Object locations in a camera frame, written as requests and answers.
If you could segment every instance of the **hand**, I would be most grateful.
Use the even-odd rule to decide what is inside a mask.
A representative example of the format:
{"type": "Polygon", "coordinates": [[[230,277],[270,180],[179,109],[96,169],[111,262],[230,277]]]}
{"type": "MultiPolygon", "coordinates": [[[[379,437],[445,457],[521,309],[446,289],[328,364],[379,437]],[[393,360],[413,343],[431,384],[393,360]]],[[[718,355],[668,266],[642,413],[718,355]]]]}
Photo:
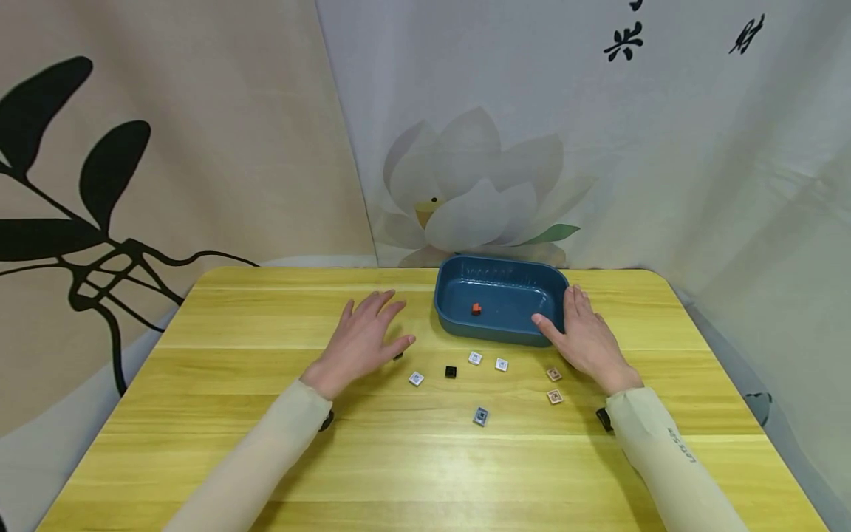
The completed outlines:
{"type": "Polygon", "coordinates": [[[588,294],[578,284],[564,291],[564,330],[567,334],[559,332],[541,314],[533,314],[532,321],[564,359],[590,376],[606,395],[644,386],[641,376],[624,359],[603,316],[594,313],[588,294]]]}
{"type": "Polygon", "coordinates": [[[385,306],[395,293],[396,290],[373,292],[354,312],[354,301],[349,300],[328,347],[305,370],[301,381],[333,401],[353,380],[372,373],[413,344],[416,338],[406,335],[384,345],[387,327],[405,307],[405,301],[385,306]]]}

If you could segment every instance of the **blue tray rim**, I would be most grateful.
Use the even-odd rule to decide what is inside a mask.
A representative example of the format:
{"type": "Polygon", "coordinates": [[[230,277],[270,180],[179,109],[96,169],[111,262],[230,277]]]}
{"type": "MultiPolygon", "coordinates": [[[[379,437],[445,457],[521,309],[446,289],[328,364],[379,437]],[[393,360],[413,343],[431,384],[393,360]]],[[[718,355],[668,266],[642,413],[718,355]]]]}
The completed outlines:
{"type": "MultiPolygon", "coordinates": [[[[438,270],[437,270],[437,280],[436,280],[436,281],[435,281],[435,283],[434,283],[434,285],[435,285],[435,290],[434,290],[434,295],[432,296],[432,301],[433,301],[433,304],[434,304],[434,310],[435,310],[435,311],[437,311],[437,316],[438,316],[441,320],[446,321],[446,322],[449,322],[449,323],[454,323],[455,325],[462,325],[462,326],[465,326],[465,327],[468,327],[468,326],[469,326],[469,325],[468,325],[468,323],[459,322],[459,321],[457,321],[457,320],[452,319],[451,317],[448,317],[448,316],[447,316],[447,315],[446,315],[446,314],[445,314],[445,313],[444,313],[444,312],[440,309],[440,306],[437,304],[437,287],[438,287],[438,286],[440,286],[440,277],[443,275],[443,267],[444,267],[444,266],[445,266],[448,262],[450,262],[451,260],[460,260],[460,259],[463,259],[463,258],[465,258],[465,257],[471,257],[471,258],[473,258],[473,259],[491,260],[492,262],[510,262],[510,263],[512,263],[512,264],[531,264],[531,265],[534,265],[534,266],[543,266],[544,268],[550,268],[551,270],[553,270],[553,271],[554,271],[555,273],[557,273],[558,275],[560,275],[560,276],[564,277],[564,282],[565,282],[568,286],[570,286],[570,281],[568,280],[568,277],[567,277],[566,275],[564,275],[563,273],[561,273],[561,271],[560,271],[558,268],[556,268],[556,267],[554,267],[554,266],[550,266],[549,264],[545,264],[545,263],[543,263],[543,262],[533,262],[533,261],[531,261],[531,260],[501,259],[501,258],[499,258],[499,257],[488,257],[488,256],[486,256],[486,255],[469,255],[469,254],[457,254],[457,255],[453,255],[453,256],[451,256],[451,257],[447,258],[446,260],[444,260],[444,261],[440,264],[440,266],[439,266],[439,268],[438,268],[438,270]]],[[[491,326],[488,326],[488,325],[475,325],[475,327],[478,327],[478,328],[480,328],[480,329],[496,330],[496,331],[502,331],[502,332],[510,332],[510,333],[514,333],[514,334],[517,334],[517,335],[524,335],[524,336],[542,336],[542,337],[546,338],[546,337],[545,337],[545,336],[544,336],[544,335],[543,335],[543,334],[542,334],[539,330],[535,330],[535,332],[533,332],[533,333],[529,333],[528,331],[525,331],[525,330],[518,330],[518,329],[506,329],[506,328],[502,328],[502,327],[491,327],[491,326]]]]}

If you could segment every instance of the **backdrop curtain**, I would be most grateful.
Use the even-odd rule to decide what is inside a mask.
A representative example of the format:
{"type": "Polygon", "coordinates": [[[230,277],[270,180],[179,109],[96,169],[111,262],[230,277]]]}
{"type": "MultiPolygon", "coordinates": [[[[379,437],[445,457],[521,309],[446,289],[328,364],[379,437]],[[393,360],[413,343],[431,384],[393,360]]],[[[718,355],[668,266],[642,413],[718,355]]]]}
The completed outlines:
{"type": "Polygon", "coordinates": [[[318,0],[381,266],[654,270],[851,518],[851,5],[318,0]]]}
{"type": "Polygon", "coordinates": [[[9,530],[36,526],[192,284],[252,265],[375,266],[315,4],[1,2],[9,530]]]}

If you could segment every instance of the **black branch painting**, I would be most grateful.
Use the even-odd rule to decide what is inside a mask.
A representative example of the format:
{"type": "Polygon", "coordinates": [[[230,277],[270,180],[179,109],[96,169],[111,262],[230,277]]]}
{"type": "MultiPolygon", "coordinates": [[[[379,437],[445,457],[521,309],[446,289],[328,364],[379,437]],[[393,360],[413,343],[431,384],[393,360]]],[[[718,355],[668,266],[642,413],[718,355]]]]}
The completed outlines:
{"type": "Polygon", "coordinates": [[[12,88],[0,100],[0,174],[17,181],[57,211],[55,218],[0,220],[0,261],[47,261],[0,272],[0,277],[43,268],[67,270],[71,274],[68,290],[71,309],[97,312],[109,328],[112,373],[118,393],[123,395],[127,383],[122,367],[121,330],[105,301],[146,327],[163,330],[112,293],[119,283],[134,283],[180,305],[183,298],[160,278],[150,258],[168,266],[186,266],[201,257],[217,255],[257,265],[251,260],[211,250],[199,251],[187,259],[175,259],[133,238],[118,241],[110,234],[112,210],[133,177],[151,138],[151,126],[143,120],[123,123],[107,132],[94,145],[80,169],[80,197],[94,224],[30,181],[28,172],[36,161],[45,130],[92,69],[92,61],[85,57],[63,61],[12,88]],[[77,264],[66,257],[96,246],[106,246],[106,252],[88,264],[77,264]],[[123,267],[110,267],[119,262],[123,267]],[[111,276],[106,286],[90,279],[94,272],[101,277],[111,276]],[[142,275],[137,272],[143,272],[145,278],[140,278],[142,275]]]}

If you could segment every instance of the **left hand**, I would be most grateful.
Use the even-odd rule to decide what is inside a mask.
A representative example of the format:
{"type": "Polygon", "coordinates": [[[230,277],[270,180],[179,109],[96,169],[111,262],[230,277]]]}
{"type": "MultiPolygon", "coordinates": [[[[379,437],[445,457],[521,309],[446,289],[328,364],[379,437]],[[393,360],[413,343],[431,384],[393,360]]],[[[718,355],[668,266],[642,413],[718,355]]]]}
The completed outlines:
{"type": "Polygon", "coordinates": [[[406,304],[395,301],[385,306],[395,293],[396,290],[373,292],[354,312],[354,301],[349,300],[328,347],[305,370],[301,381],[333,401],[352,381],[372,373],[413,344],[413,335],[384,344],[387,328],[406,304]]]}

